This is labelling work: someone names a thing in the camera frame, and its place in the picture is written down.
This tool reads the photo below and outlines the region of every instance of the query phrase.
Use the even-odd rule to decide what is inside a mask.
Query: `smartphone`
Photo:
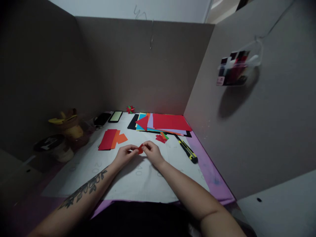
[[[122,114],[123,114],[122,111],[115,111],[115,112],[112,114],[112,116],[111,116],[109,122],[118,122],[119,119],[121,118]]]

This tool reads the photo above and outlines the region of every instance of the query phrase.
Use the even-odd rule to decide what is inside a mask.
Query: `white cutting mat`
[[[180,146],[174,135],[163,144],[156,140],[156,133],[140,132],[127,129],[134,114],[123,113],[118,123],[106,123],[104,128],[96,131],[90,142],[81,148],[44,189],[42,196],[67,197],[84,183],[98,174],[114,160],[118,149],[128,144],[140,146],[147,140],[159,146],[164,159],[175,168],[198,182],[207,191],[209,188],[201,177],[198,164],[193,164]],[[110,151],[98,151],[104,132],[107,129],[120,130],[128,141],[117,144]],[[180,137],[187,145],[186,137]],[[124,199],[133,201],[150,201],[169,203],[178,198],[171,190],[163,176],[151,165],[143,152],[134,157],[113,180],[103,199]]]

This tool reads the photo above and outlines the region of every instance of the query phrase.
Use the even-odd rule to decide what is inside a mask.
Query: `wall-mounted holder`
[[[263,56],[262,42],[255,39],[230,57],[223,58],[218,67],[217,86],[243,86],[255,67],[261,65]]]

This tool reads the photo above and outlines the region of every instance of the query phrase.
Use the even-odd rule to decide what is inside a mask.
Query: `forearm tattoo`
[[[100,182],[100,179],[104,178],[104,174],[107,172],[106,168],[102,170],[100,173],[98,173],[96,176],[94,176],[92,179],[90,179],[87,183],[82,185],[77,191],[75,191],[69,197],[67,197],[67,199],[61,204],[58,210],[63,207],[68,208],[71,205],[73,205],[73,201],[75,200],[75,198],[77,198],[76,200],[76,203],[77,203],[82,198],[82,195],[86,194],[88,191],[89,191],[89,194],[95,191],[96,190],[95,184]]]

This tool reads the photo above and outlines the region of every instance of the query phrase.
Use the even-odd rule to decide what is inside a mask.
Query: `table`
[[[192,138],[187,137],[191,149],[198,157],[198,165],[202,177],[204,177],[210,193],[222,204],[226,205],[235,201],[234,196],[225,184],[223,178],[217,171],[210,157],[207,155],[198,138],[191,132]],[[12,227],[18,235],[27,235],[35,226],[41,222],[50,212],[58,207],[65,198],[42,197],[40,194],[49,184],[54,176],[65,164],[60,164],[50,171],[45,179],[24,200],[14,206],[10,213]],[[114,200],[102,200],[98,203],[91,218],[95,217]]]

